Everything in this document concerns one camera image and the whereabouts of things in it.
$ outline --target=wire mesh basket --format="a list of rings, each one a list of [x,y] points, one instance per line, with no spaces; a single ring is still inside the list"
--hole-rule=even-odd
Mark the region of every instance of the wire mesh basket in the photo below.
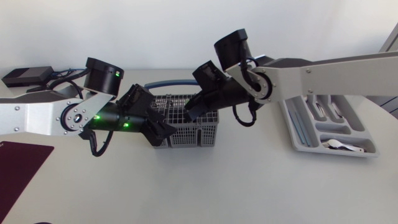
[[[211,147],[215,145],[218,111],[207,112],[194,121],[184,118],[185,104],[193,95],[162,95],[155,96],[151,107],[165,116],[165,122],[177,132],[165,139],[162,145],[167,147]]]

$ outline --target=blue cable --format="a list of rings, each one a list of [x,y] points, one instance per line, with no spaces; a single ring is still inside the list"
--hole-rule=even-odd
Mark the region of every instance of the blue cable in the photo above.
[[[84,68],[69,68],[64,71],[53,72],[51,75],[56,76],[56,75],[59,75],[59,74],[65,73],[65,72],[75,72],[75,71],[80,71],[80,70],[84,70]]]
[[[147,83],[144,85],[148,90],[151,88],[158,88],[163,86],[172,86],[172,85],[199,85],[196,80],[165,80],[153,83]]]

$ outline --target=cutlery tray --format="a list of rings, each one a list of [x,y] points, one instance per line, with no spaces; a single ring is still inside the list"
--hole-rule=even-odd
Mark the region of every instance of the cutlery tray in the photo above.
[[[298,151],[358,157],[378,157],[369,131],[343,95],[297,96],[280,102],[293,147]],[[366,152],[329,149],[323,141],[336,139]]]

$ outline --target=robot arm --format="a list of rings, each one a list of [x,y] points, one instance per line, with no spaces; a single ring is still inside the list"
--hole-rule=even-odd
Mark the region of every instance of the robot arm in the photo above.
[[[186,117],[249,102],[256,110],[300,95],[398,95],[398,52],[310,62],[299,58],[252,58],[244,29],[217,41],[215,49],[227,77],[212,62],[194,71],[202,91],[186,104]],[[247,61],[253,61],[252,67]]]
[[[151,109],[154,96],[145,88],[133,85],[117,102],[124,71],[114,65],[88,58],[87,69],[72,77],[54,81],[48,90],[27,93],[16,98],[1,98],[0,134],[37,133],[51,136],[76,136],[90,140],[94,156],[104,153],[113,131],[142,133],[153,146],[173,134],[175,128],[165,124],[162,115]],[[85,99],[75,98],[77,89],[52,90],[56,85],[86,76]],[[109,131],[106,143],[96,150],[93,130]]]

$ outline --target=black cable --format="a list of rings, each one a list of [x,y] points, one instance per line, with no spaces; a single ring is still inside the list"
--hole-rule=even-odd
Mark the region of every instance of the black cable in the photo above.
[[[77,93],[79,94],[80,99],[83,99],[83,94],[81,93],[80,87],[74,81],[68,81],[68,83],[72,84],[75,87]]]
[[[239,122],[239,124],[242,124],[245,127],[253,126],[254,123],[257,120],[257,113],[256,113],[256,111],[253,111],[253,110],[250,111],[251,116],[252,116],[252,121],[251,122],[244,122],[241,119],[239,119],[238,112],[236,112],[236,105],[232,106],[232,112],[234,113],[235,119]]]
[[[256,67],[259,66],[259,62],[254,57],[248,57],[247,59],[254,62],[254,64],[256,64]]]
[[[240,43],[240,50],[241,50],[241,73],[243,76],[244,81],[251,86],[251,88],[256,89],[254,86],[253,80],[251,80],[251,77],[249,76],[248,73],[248,63],[247,63],[247,57],[246,57],[246,51],[244,49],[243,42]]]
[[[97,151],[97,139],[95,137],[95,132],[91,131],[91,133],[90,133],[90,148],[91,148],[91,153],[93,154],[93,156],[99,157],[99,156],[102,156],[102,154],[104,154],[106,148],[108,147],[109,143],[111,142],[112,135],[113,135],[113,131],[109,131],[104,144],[102,145],[101,149],[99,151]]]
[[[58,86],[58,85],[60,85],[62,83],[69,82],[69,81],[75,80],[77,78],[83,77],[83,76],[87,75],[90,71],[91,71],[91,69],[86,68],[84,71],[82,71],[80,73],[77,73],[76,75],[72,75],[72,76],[69,76],[69,77],[61,78],[59,80],[55,80],[54,82],[52,82],[49,85],[48,89],[49,90],[53,90],[56,86]]]

